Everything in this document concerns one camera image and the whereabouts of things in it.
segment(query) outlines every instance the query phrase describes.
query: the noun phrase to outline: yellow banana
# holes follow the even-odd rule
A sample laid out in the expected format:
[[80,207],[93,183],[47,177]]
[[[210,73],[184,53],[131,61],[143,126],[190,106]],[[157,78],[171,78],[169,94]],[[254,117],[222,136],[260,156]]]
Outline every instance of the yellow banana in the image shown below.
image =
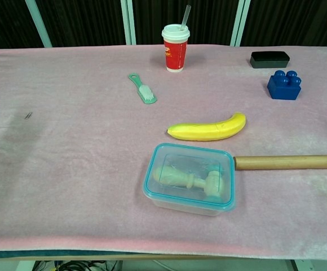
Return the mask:
[[174,138],[191,141],[219,140],[237,134],[246,123],[243,113],[236,112],[228,120],[218,123],[180,123],[168,128]]

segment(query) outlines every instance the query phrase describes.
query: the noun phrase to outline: plastic container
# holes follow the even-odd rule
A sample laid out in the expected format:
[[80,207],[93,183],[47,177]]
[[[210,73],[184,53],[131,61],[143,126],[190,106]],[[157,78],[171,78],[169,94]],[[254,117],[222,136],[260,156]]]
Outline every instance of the plastic container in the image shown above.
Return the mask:
[[225,151],[163,143],[153,152],[143,191],[159,207],[216,216],[235,207],[234,173]]
[[190,36],[188,27],[180,30],[180,24],[169,24],[162,30],[165,44],[166,69],[169,72],[180,72],[184,68],[187,40]]

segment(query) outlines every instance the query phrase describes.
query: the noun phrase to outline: blue toy block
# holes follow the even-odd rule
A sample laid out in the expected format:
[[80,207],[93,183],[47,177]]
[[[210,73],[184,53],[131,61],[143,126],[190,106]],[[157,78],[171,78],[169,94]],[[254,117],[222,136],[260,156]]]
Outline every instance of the blue toy block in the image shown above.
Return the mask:
[[301,87],[301,79],[294,71],[286,73],[284,71],[276,71],[270,76],[267,88],[272,99],[296,100]]

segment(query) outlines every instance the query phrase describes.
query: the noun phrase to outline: wooden dowel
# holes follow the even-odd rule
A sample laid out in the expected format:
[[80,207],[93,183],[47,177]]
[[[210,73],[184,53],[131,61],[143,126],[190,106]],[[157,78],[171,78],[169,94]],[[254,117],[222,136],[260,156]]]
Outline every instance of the wooden dowel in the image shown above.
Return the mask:
[[237,171],[327,168],[327,155],[236,156],[234,160]]

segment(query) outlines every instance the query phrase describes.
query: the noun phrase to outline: cup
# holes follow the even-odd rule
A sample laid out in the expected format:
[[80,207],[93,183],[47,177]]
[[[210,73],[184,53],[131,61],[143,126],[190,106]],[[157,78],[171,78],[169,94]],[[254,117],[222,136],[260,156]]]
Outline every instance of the cup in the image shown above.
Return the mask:
[[190,31],[187,25],[180,30],[180,24],[169,24],[162,30],[166,53],[166,69],[169,72],[180,72],[184,68],[187,39]]

